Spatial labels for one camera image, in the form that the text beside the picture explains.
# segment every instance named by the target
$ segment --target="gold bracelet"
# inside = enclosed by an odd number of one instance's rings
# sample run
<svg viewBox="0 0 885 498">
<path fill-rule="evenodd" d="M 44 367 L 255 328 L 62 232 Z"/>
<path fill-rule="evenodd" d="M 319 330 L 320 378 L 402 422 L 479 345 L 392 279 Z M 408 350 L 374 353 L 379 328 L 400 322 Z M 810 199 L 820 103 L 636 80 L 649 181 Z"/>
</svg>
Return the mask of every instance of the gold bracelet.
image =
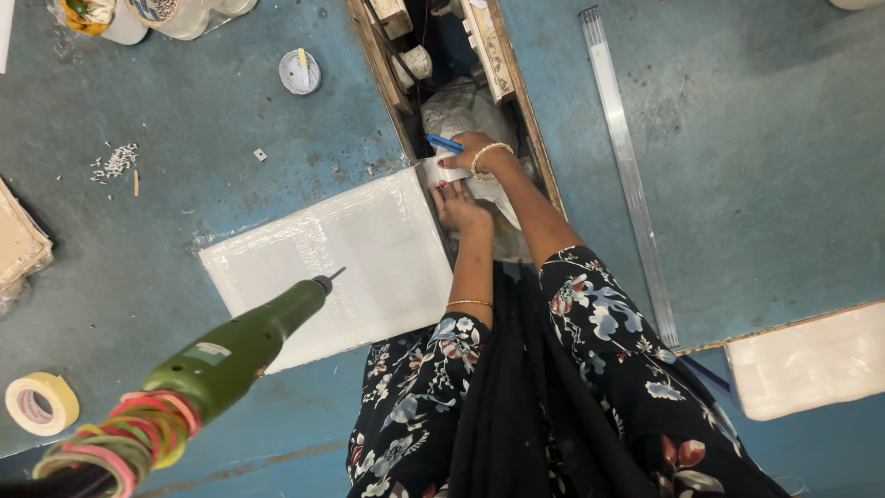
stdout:
<svg viewBox="0 0 885 498">
<path fill-rule="evenodd" d="M 507 151 L 509 151 L 511 154 L 513 154 L 513 149 L 511 149 L 510 145 L 508 145 L 508 144 L 502 144 L 500 142 L 497 142 L 494 144 L 486 145 L 485 147 L 482 148 L 481 151 L 476 153 L 476 157 L 474 157 L 473 162 L 470 163 L 470 172 L 473 174 L 473 178 L 476 178 L 477 180 L 479 180 L 481 182 L 491 182 L 492 180 L 495 179 L 494 175 L 480 176 L 480 174 L 476 172 L 476 163 L 479 162 L 480 157 L 482 157 L 482 154 L 484 154 L 492 149 L 496 149 L 498 147 L 503 147 L 503 148 L 507 149 Z"/>
<path fill-rule="evenodd" d="M 484 305 L 486 305 L 486 306 L 488 306 L 488 307 L 492 307 L 492 303 L 490 303 L 490 302 L 486 302 L 486 301 L 474 301 L 474 300 L 457 300 L 457 301 L 452 301 L 451 303 L 445 305 L 445 307 L 449 307 L 449 306 L 454 305 L 454 304 L 466 304 L 466 303 L 484 304 Z"/>
</svg>

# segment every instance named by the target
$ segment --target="floral dress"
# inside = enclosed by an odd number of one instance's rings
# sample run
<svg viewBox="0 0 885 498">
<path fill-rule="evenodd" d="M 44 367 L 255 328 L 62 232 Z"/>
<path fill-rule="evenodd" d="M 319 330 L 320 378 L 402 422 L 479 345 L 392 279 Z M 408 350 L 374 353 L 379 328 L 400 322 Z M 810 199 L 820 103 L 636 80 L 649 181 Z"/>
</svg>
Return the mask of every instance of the floral dress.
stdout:
<svg viewBox="0 0 885 498">
<path fill-rule="evenodd" d="M 661 496 L 787 496 L 592 251 L 559 251 L 539 278 L 559 343 Z M 348 445 L 349 496 L 447 495 L 460 410 L 489 337 L 474 317 L 448 313 L 372 345 Z M 552 435 L 548 445 L 550 489 L 573 495 Z"/>
</svg>

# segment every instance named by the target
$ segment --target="masking tape roll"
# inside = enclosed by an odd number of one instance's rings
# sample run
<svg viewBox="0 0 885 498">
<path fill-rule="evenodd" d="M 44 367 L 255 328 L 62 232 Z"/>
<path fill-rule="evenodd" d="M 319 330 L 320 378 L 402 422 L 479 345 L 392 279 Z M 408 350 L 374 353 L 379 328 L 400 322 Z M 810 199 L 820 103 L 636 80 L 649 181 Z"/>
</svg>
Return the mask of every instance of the masking tape roll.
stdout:
<svg viewBox="0 0 885 498">
<path fill-rule="evenodd" d="M 49 402 L 52 412 L 37 404 L 39 393 Z M 13 380 L 6 388 L 6 409 L 23 429 L 38 436 L 54 436 L 80 416 L 80 403 L 61 376 L 34 372 Z"/>
</svg>

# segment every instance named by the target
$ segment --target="woman's arm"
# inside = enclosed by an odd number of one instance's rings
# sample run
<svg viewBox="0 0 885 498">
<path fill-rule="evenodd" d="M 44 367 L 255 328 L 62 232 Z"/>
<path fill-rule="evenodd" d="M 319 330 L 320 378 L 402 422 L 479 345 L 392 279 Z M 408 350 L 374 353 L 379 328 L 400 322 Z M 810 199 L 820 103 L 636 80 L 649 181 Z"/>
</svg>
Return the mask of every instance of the woman's arm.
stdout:
<svg viewBox="0 0 885 498">
<path fill-rule="evenodd" d="M 467 131 L 455 135 L 453 141 L 464 145 L 464 152 L 444 161 L 441 167 L 470 169 L 476 154 L 494 141 L 484 133 Z M 565 218 L 544 198 L 522 168 L 516 156 L 505 149 L 496 148 L 485 152 L 477 162 L 476 170 L 491 173 L 504 187 L 513 211 L 519 219 L 522 231 L 532 253 L 535 267 L 541 265 L 556 251 L 573 245 L 585 245 L 572 230 Z"/>
<path fill-rule="evenodd" d="M 475 300 L 491 304 L 494 296 L 492 241 L 495 236 L 491 214 L 476 206 L 460 181 L 440 182 L 438 190 L 435 185 L 430 185 L 430 193 L 442 227 L 461 233 L 449 302 Z M 446 312 L 466 313 L 490 329 L 492 327 L 492 308 L 485 304 L 455 304 L 447 307 Z"/>
</svg>

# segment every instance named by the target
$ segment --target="woman's right hand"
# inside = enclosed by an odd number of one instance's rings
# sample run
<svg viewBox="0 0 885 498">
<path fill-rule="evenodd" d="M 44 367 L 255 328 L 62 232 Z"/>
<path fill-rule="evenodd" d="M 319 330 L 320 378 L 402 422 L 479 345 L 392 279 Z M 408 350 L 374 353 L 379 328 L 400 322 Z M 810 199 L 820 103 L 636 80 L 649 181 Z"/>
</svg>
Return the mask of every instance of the woman's right hand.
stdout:
<svg viewBox="0 0 885 498">
<path fill-rule="evenodd" d="M 473 163 L 473 158 L 476 157 L 476 154 L 480 153 L 482 148 L 486 145 L 495 143 L 495 141 L 489 138 L 488 135 L 477 131 L 459 133 L 453 136 L 451 141 L 464 146 L 464 151 L 457 156 L 439 160 L 436 165 L 447 169 L 460 167 L 467 171 L 470 171 L 470 166 Z M 503 147 L 496 147 L 490 151 L 486 151 L 476 163 L 476 172 L 486 175 L 491 173 L 493 175 L 497 167 L 508 163 L 508 159 L 516 160 L 516 156 Z"/>
</svg>

